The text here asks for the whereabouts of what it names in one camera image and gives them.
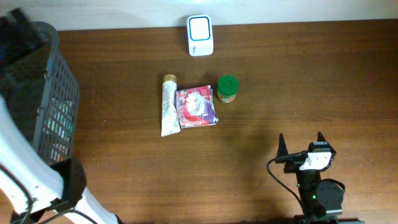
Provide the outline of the green lid seasoning jar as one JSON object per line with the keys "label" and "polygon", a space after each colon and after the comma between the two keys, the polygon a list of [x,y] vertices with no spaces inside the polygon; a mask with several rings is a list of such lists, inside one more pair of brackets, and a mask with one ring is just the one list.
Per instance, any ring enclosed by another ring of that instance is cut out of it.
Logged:
{"label": "green lid seasoning jar", "polygon": [[238,89],[238,80],[232,75],[225,75],[218,80],[217,97],[223,103],[230,103],[236,98]]}

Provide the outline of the red purple pad packet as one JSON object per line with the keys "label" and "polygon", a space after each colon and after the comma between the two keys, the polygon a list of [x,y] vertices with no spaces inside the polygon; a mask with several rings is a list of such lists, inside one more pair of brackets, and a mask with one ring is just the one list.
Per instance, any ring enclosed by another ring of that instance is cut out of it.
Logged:
{"label": "red purple pad packet", "polygon": [[216,125],[218,117],[213,105],[210,85],[179,90],[176,92],[176,107],[180,127],[195,128]]}

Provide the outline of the white cream tube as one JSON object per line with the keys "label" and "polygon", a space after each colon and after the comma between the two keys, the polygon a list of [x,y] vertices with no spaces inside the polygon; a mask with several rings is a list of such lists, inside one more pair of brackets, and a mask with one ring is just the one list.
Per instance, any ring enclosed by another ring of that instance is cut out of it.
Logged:
{"label": "white cream tube", "polygon": [[180,123],[175,106],[176,91],[177,77],[172,74],[165,75],[162,84],[162,137],[180,132]]}

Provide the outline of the teal Kleenex tissue pack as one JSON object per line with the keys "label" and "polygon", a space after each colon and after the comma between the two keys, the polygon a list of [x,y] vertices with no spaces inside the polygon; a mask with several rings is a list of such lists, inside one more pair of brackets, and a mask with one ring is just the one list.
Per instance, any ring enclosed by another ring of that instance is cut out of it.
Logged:
{"label": "teal Kleenex tissue pack", "polygon": [[45,120],[46,134],[52,135],[54,146],[68,154],[71,149],[74,128],[73,103],[52,98],[49,103],[48,118]]}

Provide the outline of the grey plastic mesh basket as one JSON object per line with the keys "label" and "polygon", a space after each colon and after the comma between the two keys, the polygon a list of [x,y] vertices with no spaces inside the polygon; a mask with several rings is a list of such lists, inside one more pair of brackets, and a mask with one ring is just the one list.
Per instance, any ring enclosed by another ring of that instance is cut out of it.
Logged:
{"label": "grey plastic mesh basket", "polygon": [[34,22],[44,44],[1,76],[1,95],[12,120],[48,165],[72,156],[80,102],[77,80],[61,51],[57,30]]}

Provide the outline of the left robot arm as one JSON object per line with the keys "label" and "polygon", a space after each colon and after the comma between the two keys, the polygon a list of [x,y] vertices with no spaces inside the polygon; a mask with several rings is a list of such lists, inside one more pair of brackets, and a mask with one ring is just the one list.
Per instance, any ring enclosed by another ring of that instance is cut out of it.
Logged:
{"label": "left robot arm", "polygon": [[119,223],[86,184],[72,156],[80,87],[57,30],[16,8],[1,17],[1,190],[12,223]]}

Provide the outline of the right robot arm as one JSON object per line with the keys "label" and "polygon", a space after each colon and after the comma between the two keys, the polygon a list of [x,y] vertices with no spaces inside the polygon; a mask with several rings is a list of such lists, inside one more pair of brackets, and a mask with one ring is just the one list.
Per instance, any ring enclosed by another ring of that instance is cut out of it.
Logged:
{"label": "right robot arm", "polygon": [[279,135],[279,145],[276,157],[271,163],[283,164],[285,174],[295,174],[298,193],[293,192],[283,184],[267,168],[269,175],[290,192],[298,201],[302,209],[302,215],[296,215],[293,223],[362,223],[362,220],[340,220],[343,213],[342,203],[346,187],[343,183],[334,179],[322,179],[321,173],[326,171],[336,156],[336,151],[325,139],[323,134],[317,134],[317,140],[311,142],[306,151],[290,154],[288,152],[284,136]]}

